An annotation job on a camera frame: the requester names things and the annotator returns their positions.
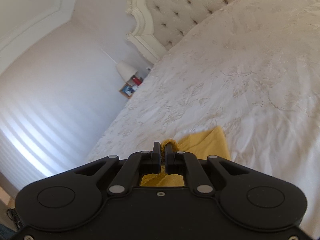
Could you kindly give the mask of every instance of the bedspread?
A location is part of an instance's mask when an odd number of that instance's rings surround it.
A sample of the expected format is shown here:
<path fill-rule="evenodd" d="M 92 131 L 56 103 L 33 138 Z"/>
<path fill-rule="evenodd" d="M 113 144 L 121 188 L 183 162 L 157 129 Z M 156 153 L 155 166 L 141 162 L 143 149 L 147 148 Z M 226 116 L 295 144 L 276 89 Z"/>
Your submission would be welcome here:
<path fill-rule="evenodd" d="M 88 157 L 221 125 L 233 161 L 290 181 L 320 236 L 320 0 L 237 0 L 155 64 Z"/>

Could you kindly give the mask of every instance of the ceiling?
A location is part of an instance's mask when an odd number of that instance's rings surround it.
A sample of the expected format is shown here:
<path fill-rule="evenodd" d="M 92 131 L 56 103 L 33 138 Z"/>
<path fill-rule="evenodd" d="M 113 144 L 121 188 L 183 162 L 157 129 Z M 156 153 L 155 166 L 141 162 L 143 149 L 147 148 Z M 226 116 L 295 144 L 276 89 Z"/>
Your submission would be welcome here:
<path fill-rule="evenodd" d="M 75 0 L 0 0 L 0 74 L 25 50 L 68 22 Z"/>

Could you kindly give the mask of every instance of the yellow cloth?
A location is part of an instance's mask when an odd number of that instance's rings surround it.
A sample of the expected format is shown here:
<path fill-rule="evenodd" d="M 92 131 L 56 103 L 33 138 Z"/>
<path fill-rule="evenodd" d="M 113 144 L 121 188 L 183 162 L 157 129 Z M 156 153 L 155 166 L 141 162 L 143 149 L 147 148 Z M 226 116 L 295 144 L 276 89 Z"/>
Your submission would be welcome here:
<path fill-rule="evenodd" d="M 213 130 L 190 134 L 182 138 L 179 143 L 172 139 L 165 140 L 161 144 L 162 154 L 167 143 L 172 143 L 173 151 L 191 152 L 198 159 L 205 160 L 208 155 L 217 155 L 230 160 L 226 138 L 220 126 Z M 160 173 L 143 176 L 140 185 L 143 187 L 178 187 L 184 186 L 184 183 L 181 175 Z"/>

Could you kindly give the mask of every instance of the table lamp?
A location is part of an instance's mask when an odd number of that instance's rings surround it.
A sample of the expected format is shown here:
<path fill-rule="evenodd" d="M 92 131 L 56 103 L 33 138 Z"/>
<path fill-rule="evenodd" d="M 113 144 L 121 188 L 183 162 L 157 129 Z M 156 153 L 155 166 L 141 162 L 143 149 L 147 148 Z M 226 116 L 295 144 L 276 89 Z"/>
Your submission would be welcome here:
<path fill-rule="evenodd" d="M 128 82 L 130 79 L 133 80 L 134 83 L 139 86 L 141 84 L 141 81 L 135 76 L 138 70 L 136 70 L 133 66 L 130 66 L 129 64 L 125 63 L 124 61 L 120 61 L 116 68 L 122 77 L 122 79 L 125 82 Z"/>

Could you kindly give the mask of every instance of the folded yellow cloth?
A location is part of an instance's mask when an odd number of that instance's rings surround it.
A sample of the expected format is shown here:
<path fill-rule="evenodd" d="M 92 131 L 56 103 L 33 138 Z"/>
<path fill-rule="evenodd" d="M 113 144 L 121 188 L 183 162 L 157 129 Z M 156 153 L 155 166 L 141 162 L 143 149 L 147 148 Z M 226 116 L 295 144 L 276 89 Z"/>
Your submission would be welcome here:
<path fill-rule="evenodd" d="M 179 143 L 172 139 L 165 140 L 161 144 L 161 153 L 164 153 L 164 146 L 167 143 L 172 144 L 173 151 L 191 152 L 198 159 L 205 160 L 209 155 L 217 155 L 230 160 L 226 138 L 220 126 L 213 130 L 190 134 L 182 138 Z M 184 183 L 181 175 L 160 173 L 143 176 L 140 185 L 143 187 L 178 187 L 184 186 Z"/>

